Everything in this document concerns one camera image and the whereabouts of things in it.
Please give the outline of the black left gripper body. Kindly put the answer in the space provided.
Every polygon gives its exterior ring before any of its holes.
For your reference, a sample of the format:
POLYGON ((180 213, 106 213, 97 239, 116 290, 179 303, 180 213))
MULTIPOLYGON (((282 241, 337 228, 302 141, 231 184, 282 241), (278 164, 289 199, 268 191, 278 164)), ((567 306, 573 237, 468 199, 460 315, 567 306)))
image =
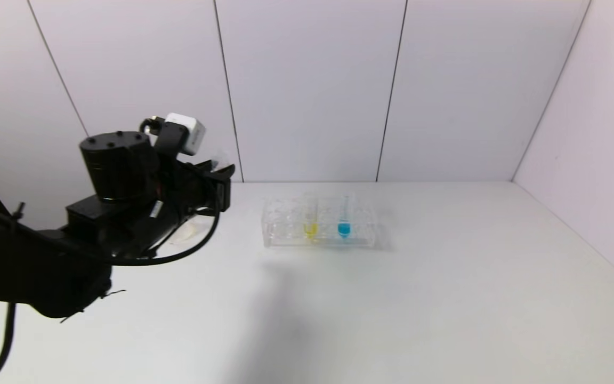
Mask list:
POLYGON ((187 215, 214 216, 231 206, 231 170, 188 173, 181 197, 187 215))

